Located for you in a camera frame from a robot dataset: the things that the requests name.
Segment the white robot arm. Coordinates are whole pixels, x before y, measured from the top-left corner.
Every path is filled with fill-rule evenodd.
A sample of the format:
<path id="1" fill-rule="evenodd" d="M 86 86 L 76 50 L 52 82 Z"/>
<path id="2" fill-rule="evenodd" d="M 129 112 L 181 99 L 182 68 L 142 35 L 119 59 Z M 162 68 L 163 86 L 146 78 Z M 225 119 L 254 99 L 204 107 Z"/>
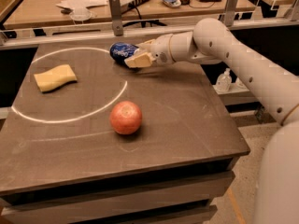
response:
<path id="1" fill-rule="evenodd" d="M 299 224 L 299 78 L 212 18 L 199 21 L 190 32 L 140 43 L 124 60 L 130 68 L 180 61 L 226 63 L 281 125 L 263 153 L 252 224 Z"/>

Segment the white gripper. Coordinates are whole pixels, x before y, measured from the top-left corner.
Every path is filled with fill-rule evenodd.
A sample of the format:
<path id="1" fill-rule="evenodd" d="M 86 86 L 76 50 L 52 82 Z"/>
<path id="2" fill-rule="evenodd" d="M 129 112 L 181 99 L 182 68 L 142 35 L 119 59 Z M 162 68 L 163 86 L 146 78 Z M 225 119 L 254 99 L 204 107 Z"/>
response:
<path id="1" fill-rule="evenodd" d="M 142 43 L 138 43 L 137 46 L 140 49 L 150 50 L 148 52 L 142 52 L 131 56 L 124 60 L 125 64 L 129 68 L 145 68 L 151 67 L 155 61 L 159 65 L 172 64 L 174 61 L 170 52 L 170 35 L 161 35 L 158 38 L 150 39 Z"/>

